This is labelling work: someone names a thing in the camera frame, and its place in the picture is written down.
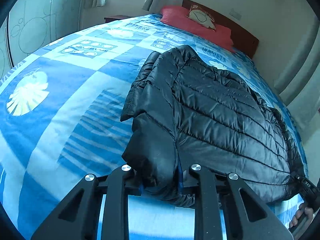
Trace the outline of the person right hand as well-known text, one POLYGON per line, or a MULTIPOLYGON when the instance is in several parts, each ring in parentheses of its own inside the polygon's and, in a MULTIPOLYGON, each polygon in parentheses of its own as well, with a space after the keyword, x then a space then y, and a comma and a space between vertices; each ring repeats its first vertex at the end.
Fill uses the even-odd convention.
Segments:
POLYGON ((292 217, 289 228, 296 226, 300 217, 305 214, 308 220, 304 223, 304 227, 308 228, 314 218, 313 209, 308 207, 306 203, 300 204, 299 209, 296 211, 295 215, 292 217))

